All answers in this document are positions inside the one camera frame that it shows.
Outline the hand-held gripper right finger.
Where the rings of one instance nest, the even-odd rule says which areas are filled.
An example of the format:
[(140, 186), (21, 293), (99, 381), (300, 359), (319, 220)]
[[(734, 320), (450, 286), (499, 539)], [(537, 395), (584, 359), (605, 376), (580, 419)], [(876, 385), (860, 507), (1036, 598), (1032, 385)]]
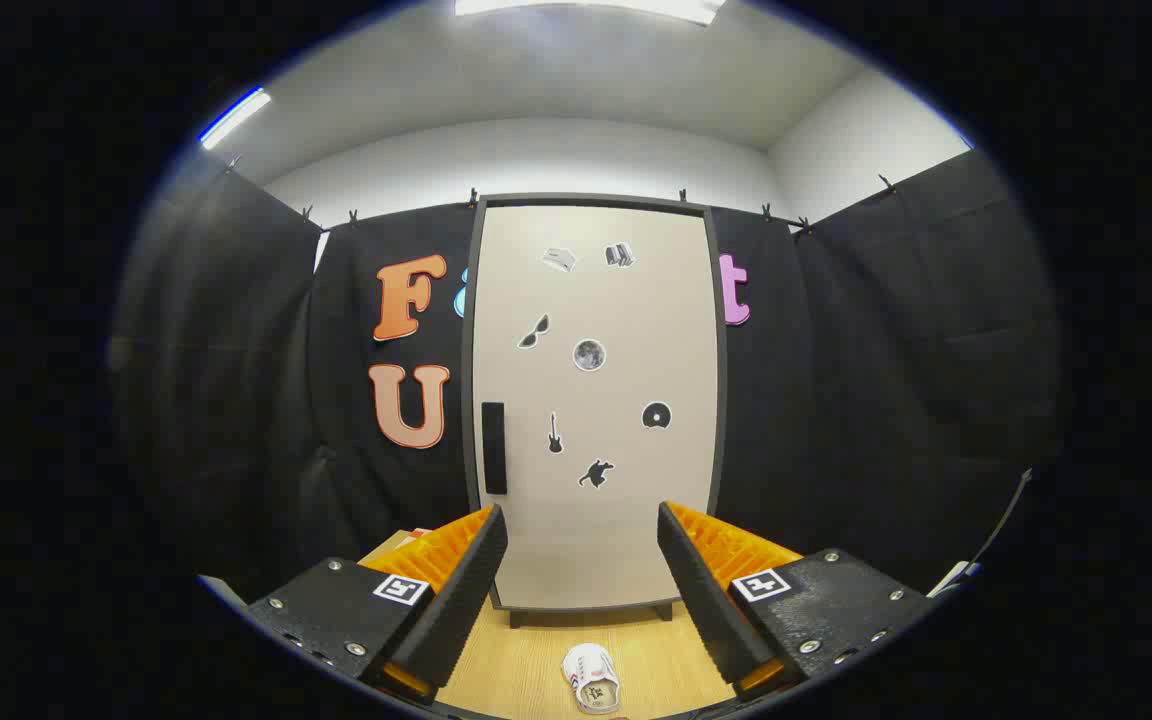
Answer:
[(841, 673), (937, 607), (849, 552), (803, 555), (670, 501), (658, 507), (658, 546), (710, 660), (741, 702)]

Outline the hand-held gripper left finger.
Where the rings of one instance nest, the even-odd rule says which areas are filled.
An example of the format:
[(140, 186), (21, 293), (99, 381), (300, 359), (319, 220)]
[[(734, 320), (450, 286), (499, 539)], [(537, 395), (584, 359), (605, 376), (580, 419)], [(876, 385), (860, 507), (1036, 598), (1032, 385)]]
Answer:
[(324, 559), (250, 602), (248, 616), (348, 679), (406, 702), (434, 702), (507, 546), (506, 515), (493, 505), (376, 559)]

